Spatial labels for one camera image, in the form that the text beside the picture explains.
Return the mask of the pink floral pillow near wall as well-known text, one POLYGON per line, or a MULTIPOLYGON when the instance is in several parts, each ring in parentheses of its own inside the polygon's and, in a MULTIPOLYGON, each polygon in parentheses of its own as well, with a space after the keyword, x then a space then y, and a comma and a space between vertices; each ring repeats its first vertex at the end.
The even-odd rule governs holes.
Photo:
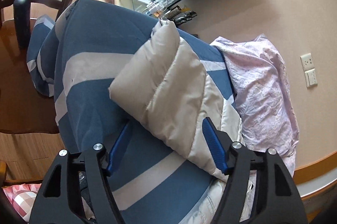
POLYGON ((256 151, 274 148, 294 174, 299 126, 280 52, 264 35, 240 43, 218 37, 211 46, 224 56, 246 146, 256 151))

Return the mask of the blue striped pillow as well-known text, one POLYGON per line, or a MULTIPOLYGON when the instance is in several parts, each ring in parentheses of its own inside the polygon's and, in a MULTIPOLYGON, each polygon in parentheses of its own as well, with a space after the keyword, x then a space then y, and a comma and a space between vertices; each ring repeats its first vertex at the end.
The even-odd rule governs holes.
POLYGON ((59 40, 55 22, 48 16, 40 16, 33 27, 27 49, 27 68, 35 89, 43 96, 54 95, 54 73, 59 40))

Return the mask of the white wall power socket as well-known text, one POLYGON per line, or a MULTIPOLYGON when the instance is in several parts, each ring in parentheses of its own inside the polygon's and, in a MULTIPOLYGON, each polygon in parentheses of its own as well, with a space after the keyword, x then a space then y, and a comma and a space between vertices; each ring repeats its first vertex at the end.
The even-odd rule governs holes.
POLYGON ((301 55, 300 60, 304 72, 315 68, 311 53, 301 55))

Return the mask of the pink checkered cloth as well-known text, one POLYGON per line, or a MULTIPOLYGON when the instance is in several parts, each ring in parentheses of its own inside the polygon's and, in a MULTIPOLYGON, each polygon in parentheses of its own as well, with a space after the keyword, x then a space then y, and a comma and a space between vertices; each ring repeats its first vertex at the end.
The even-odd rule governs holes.
POLYGON ((27 223, 40 187, 41 184, 20 184, 3 188, 10 204, 27 223))

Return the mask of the beige puffer down jacket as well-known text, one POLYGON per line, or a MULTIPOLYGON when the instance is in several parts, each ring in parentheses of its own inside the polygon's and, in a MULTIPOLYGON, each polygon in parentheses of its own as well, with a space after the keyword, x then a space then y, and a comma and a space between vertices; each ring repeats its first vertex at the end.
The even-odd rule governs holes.
POLYGON ((160 20, 109 87, 124 111, 171 149, 114 197, 121 210, 149 201, 143 217, 155 223, 210 223, 224 193, 227 176, 202 133, 210 117, 215 127, 242 142, 242 120, 231 98, 224 98, 210 77, 225 71, 223 62, 201 60, 170 21, 160 20))

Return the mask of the white wall light switch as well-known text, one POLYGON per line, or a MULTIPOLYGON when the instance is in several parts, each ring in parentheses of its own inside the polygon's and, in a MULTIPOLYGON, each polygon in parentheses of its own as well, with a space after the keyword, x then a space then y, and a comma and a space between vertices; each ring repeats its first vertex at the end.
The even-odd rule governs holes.
POLYGON ((315 69, 307 70, 306 72, 304 72, 304 75, 306 79, 307 88, 316 86, 318 84, 315 69))

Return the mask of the blue white striped bed sheet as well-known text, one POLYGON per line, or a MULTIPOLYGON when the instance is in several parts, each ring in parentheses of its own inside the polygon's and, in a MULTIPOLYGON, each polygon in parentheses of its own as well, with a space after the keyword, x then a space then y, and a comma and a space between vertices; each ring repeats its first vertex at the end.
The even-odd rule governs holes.
POLYGON ((126 223, 210 223, 225 183, 167 147, 108 94, 155 24, 151 17, 94 0, 77 0, 64 11, 55 24, 59 131, 66 148, 78 152, 131 126, 120 166, 108 178, 126 223))

